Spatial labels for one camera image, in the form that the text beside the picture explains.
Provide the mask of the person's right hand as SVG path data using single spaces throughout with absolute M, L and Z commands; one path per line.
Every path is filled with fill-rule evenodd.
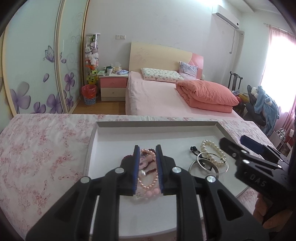
M 255 204 L 255 210 L 253 212 L 253 216 L 257 221 L 262 223 L 263 218 L 266 215 L 267 211 L 268 211 L 267 203 L 264 200 L 263 195 L 259 193 L 257 196 L 257 201 Z M 277 213 L 276 215 L 271 217 L 269 220 L 267 220 L 262 226 L 267 230 L 279 232 L 283 229 L 285 224 L 288 222 L 288 220 L 292 216 L 292 213 L 293 212 L 289 209 L 283 210 L 280 213 Z

